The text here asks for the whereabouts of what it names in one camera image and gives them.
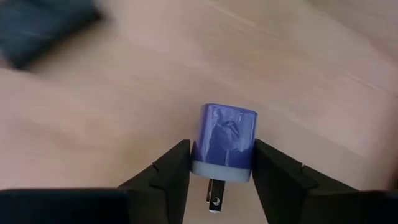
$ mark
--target wood grain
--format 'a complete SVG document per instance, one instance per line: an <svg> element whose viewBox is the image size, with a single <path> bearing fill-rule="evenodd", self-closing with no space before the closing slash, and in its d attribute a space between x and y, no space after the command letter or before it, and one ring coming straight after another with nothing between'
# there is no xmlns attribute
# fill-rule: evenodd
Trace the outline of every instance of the wood grain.
<svg viewBox="0 0 398 224"><path fill-rule="evenodd" d="M200 106L216 102L256 110L257 137L306 165L384 189L397 165L398 34L361 21L396 19L389 2L100 2L108 20L33 74L0 70L0 187L117 186L194 139ZM266 222L252 183L227 185L219 215L206 187L192 177L186 223Z"/></svg>

